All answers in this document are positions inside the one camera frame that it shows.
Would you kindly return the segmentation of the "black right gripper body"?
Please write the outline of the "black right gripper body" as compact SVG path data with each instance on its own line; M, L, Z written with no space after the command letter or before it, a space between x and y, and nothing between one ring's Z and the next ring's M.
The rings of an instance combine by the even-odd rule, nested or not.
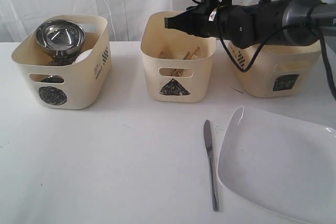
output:
M232 0L192 0L197 6L192 8L192 24L195 35L201 37L218 37L215 16L220 6L232 5Z

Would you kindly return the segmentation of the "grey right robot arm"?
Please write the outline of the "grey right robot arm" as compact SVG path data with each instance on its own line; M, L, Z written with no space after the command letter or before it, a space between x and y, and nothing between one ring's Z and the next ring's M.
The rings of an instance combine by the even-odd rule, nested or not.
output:
M335 36L335 4L322 0L260 0L234 5L232 0L201 0L196 6L164 19L167 29L202 38L231 41L244 49L256 44L308 46Z

